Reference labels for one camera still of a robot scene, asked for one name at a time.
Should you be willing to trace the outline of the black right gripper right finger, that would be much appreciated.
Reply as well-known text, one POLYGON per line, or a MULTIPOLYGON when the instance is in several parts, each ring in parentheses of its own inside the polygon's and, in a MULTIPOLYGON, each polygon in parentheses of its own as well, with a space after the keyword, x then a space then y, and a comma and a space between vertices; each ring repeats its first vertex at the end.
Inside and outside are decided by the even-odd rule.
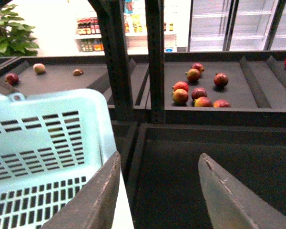
POLYGON ((198 172, 214 229, 286 229, 285 215, 263 201, 209 155, 200 155, 198 172))

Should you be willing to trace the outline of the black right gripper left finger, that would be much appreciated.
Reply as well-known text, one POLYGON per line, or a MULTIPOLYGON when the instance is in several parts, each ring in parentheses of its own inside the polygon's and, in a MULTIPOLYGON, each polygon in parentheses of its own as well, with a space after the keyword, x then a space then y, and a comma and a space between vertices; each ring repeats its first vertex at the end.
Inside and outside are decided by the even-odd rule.
POLYGON ((76 196, 42 228, 110 229, 119 192, 120 169, 120 154, 114 152, 76 196))

